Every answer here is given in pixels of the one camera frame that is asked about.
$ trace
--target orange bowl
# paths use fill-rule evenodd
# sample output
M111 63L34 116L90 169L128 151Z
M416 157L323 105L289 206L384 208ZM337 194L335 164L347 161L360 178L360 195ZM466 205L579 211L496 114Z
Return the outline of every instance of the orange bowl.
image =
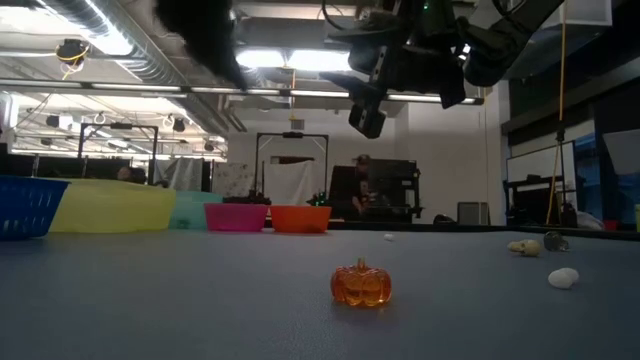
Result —
M271 206L276 232L321 234L329 227L331 208L326 206Z

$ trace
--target glass pumpkin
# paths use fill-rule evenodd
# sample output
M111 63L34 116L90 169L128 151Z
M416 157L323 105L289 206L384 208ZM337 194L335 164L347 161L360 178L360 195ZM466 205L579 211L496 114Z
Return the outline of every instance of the glass pumpkin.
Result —
M355 266L339 267L331 277L335 301L373 307L391 299L391 277L384 269L370 268L363 258Z

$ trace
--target small white ball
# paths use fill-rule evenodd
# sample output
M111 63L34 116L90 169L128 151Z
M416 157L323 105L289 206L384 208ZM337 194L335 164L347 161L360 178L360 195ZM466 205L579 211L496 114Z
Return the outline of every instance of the small white ball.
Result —
M574 284L577 283L578 280L580 279L580 274L578 274L578 271L576 271L575 269L562 268L562 269L560 269L560 271L564 271L564 273L567 274L571 278L571 281Z
M548 280L551 286L558 289L570 289L571 285L573 285L571 277L569 277L569 275L562 270L553 271L551 274L549 274Z

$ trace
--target air duct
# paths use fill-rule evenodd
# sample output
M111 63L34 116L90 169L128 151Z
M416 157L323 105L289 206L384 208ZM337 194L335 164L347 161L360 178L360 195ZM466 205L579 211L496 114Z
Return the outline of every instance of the air duct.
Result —
M108 55L123 55L117 63L145 83L185 84L182 74L165 57L129 14L113 0L36 0L53 15L76 25L91 44ZM195 115L200 127L224 134L229 125L216 110L190 94L170 99Z

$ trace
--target teal bowl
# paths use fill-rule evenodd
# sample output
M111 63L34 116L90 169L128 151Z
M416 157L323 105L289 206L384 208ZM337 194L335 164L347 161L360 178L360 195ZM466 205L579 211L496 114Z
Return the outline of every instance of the teal bowl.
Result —
M169 220L169 229L207 231L204 204L220 204L222 196L196 191L176 191L176 207Z

